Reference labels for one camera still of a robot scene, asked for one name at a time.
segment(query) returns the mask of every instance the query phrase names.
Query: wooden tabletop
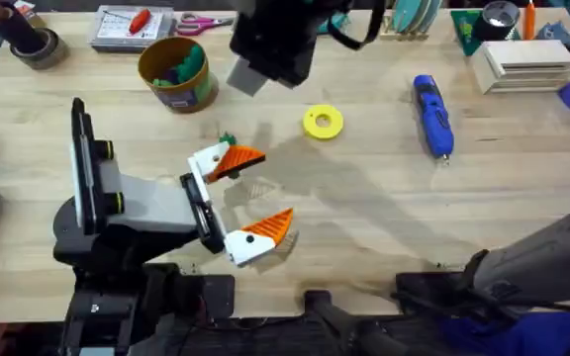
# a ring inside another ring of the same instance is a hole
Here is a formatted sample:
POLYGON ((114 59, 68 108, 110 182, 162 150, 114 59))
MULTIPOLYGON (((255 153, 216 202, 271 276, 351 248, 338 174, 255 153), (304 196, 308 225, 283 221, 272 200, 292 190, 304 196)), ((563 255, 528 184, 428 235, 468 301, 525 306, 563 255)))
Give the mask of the wooden tabletop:
MULTIPOLYGON (((455 42, 447 11, 424 42, 377 41, 351 51, 321 38, 309 79, 268 83, 254 98, 225 84, 236 57, 230 29, 197 40, 221 90, 192 115, 167 111, 137 73, 137 55, 88 44, 93 14, 42 14, 71 49, 37 72, 0 51, 0 321, 62 320, 70 268, 52 258, 52 219, 72 195, 68 147, 73 97, 98 138, 111 139, 123 173, 177 184, 192 152, 224 132, 266 152, 241 179, 211 186, 229 227, 293 207, 291 248, 239 269, 199 242, 158 258, 189 273, 237 278, 237 316, 301 312, 307 289, 333 292, 349 312, 395 313, 396 273, 459 269, 482 248, 519 240, 570 212, 570 111, 555 93, 483 96, 455 42), (429 156, 412 103, 418 74, 436 79, 456 138, 448 167, 429 156), (315 104, 341 110, 342 133, 304 136, 315 104)), ((349 31, 364 37, 369 12, 349 31)), ((562 20, 538 9, 536 25, 562 20)))

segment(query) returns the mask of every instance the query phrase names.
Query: cylindrical container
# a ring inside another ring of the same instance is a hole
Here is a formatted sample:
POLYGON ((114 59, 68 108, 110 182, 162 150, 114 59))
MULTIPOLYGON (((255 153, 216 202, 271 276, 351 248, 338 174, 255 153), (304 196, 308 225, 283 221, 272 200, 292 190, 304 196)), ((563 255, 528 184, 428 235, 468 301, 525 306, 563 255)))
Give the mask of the cylindrical container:
POLYGON ((193 45, 199 44, 182 37, 159 40, 144 50, 138 62, 138 72, 146 85, 166 107, 177 113, 198 112, 210 105, 219 92, 205 52, 204 64, 193 78, 173 86, 153 84, 155 78, 163 78, 171 67, 182 63, 193 45))
POLYGON ((472 30, 472 37, 480 41, 504 40, 521 17, 519 8, 510 1, 493 1, 483 12, 472 30))
POLYGON ((37 33, 46 41, 46 45, 33 53, 23 53, 10 45, 10 51, 33 69, 48 69, 67 57, 67 44, 61 40, 56 32, 50 29, 36 29, 37 33))
POLYGON ((12 4, 2 2, 1 6, 10 13, 10 18, 0 22, 2 39, 24 54, 37 52, 46 46, 41 35, 12 4))

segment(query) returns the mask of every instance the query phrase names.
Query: black cable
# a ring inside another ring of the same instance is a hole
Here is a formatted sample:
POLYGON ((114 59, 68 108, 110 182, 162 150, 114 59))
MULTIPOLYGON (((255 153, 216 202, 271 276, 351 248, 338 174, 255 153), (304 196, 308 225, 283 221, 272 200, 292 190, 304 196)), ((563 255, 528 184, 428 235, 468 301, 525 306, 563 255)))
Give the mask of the black cable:
POLYGON ((195 324, 194 327, 201 329, 201 330, 214 331, 214 332, 256 331, 260 328, 267 327, 267 326, 282 325, 282 324, 289 323, 289 322, 300 321, 301 319, 303 319, 303 317, 304 317, 303 315, 300 315, 300 316, 296 316, 296 317, 292 317, 292 318, 275 320, 272 322, 267 322, 267 318, 266 318, 265 322, 262 322, 261 324, 259 324, 257 326, 253 326, 253 327, 210 327, 210 326, 202 326, 202 325, 198 325, 198 324, 195 324))
POLYGON ((184 349, 184 346, 186 345, 186 342, 188 341, 188 337, 193 332, 194 327, 195 327, 195 323, 193 322, 190 325, 190 327, 188 328, 188 330, 186 330, 186 334, 184 335, 184 338, 182 338, 182 342, 179 344, 179 349, 177 349, 177 356, 181 356, 182 350, 184 349))
POLYGON ((413 296, 405 292, 397 292, 393 294, 395 299, 405 299, 420 305, 432 312, 444 315, 444 316, 458 316, 464 311, 473 310, 477 308, 497 308, 497 307, 525 307, 525 308, 545 308, 563 312, 570 312, 570 305, 558 304, 548 301, 538 301, 530 299, 517 299, 517 300, 505 300, 505 301, 489 301, 482 300, 479 302, 469 302, 465 304, 460 304, 451 308, 442 308, 429 301, 421 299, 419 297, 413 296))

